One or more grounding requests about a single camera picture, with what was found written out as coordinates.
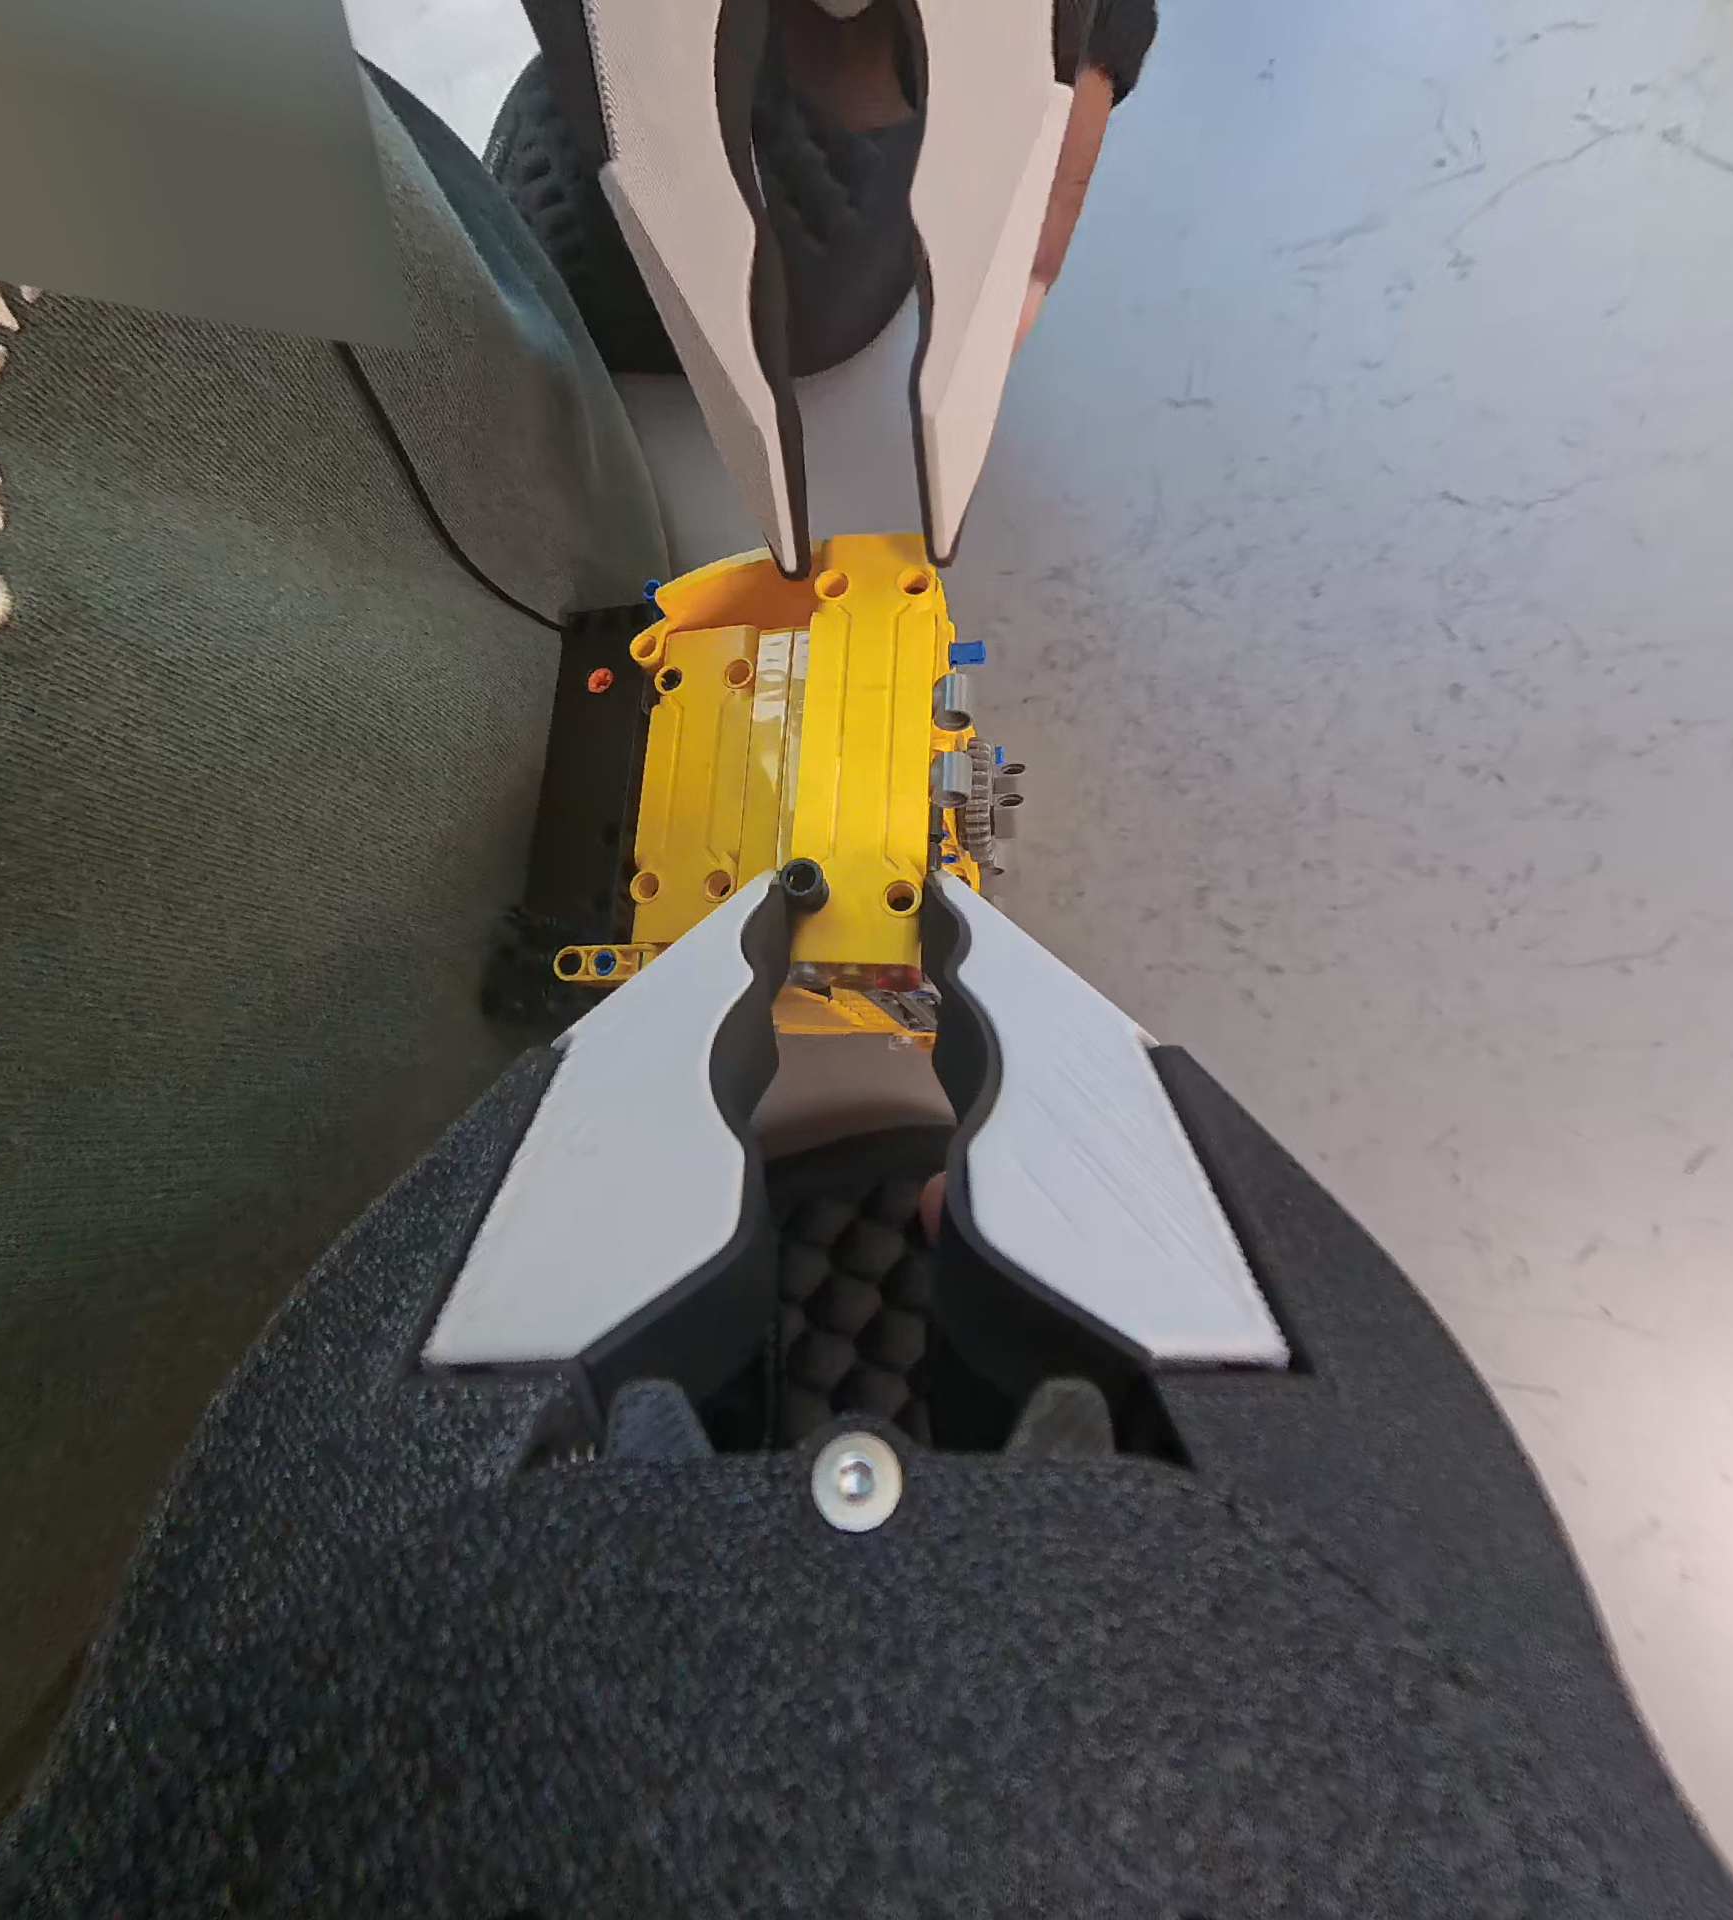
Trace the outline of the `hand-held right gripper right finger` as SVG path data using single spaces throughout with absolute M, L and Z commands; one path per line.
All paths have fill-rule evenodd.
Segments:
M 1058 1377 L 1112 1438 L 1173 1376 L 1283 1376 L 1271 1312 L 1156 1038 L 964 879 L 927 878 L 934 1069 L 953 1105 L 931 1305 L 945 1444 L 999 1441 Z

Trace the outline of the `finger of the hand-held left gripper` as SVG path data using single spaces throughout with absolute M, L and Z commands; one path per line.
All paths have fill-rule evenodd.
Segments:
M 789 287 L 754 143 L 767 1 L 585 1 L 601 180 L 783 576 L 811 566 Z
M 919 343 L 906 375 L 927 556 L 951 563 L 995 439 L 1073 107 L 1058 1 L 912 1 L 924 133 L 906 193 Z

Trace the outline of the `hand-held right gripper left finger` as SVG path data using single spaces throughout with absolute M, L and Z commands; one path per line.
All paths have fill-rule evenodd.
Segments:
M 761 872 L 553 1043 L 427 1370 L 557 1370 L 598 1425 L 635 1381 L 702 1410 L 754 1370 L 776 1312 L 754 1116 L 789 944 Z

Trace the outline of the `person's left hand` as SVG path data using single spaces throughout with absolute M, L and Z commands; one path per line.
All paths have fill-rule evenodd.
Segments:
M 1079 213 L 1089 197 L 1112 100 L 1112 77 L 1100 67 L 1086 62 L 1073 84 L 1070 123 L 1056 158 L 1040 243 L 1027 280 L 1022 330 L 1029 330 L 1032 314 L 1040 310 L 1067 262 Z

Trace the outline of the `yellow lego vehicle model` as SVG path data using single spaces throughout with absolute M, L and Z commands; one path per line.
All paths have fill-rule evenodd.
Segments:
M 744 882 L 776 872 L 789 794 L 795 641 L 811 572 L 767 550 L 653 581 L 637 608 L 577 614 L 561 634 L 538 817 L 518 904 L 496 941 L 485 1014 L 560 1037 Z M 934 873 L 996 896 L 1022 809 L 1022 760 L 974 730 L 980 639 L 953 627 L 937 724 L 971 740 L 937 760 L 948 844 Z M 789 977 L 786 1037 L 931 1047 L 937 989 L 824 989 Z

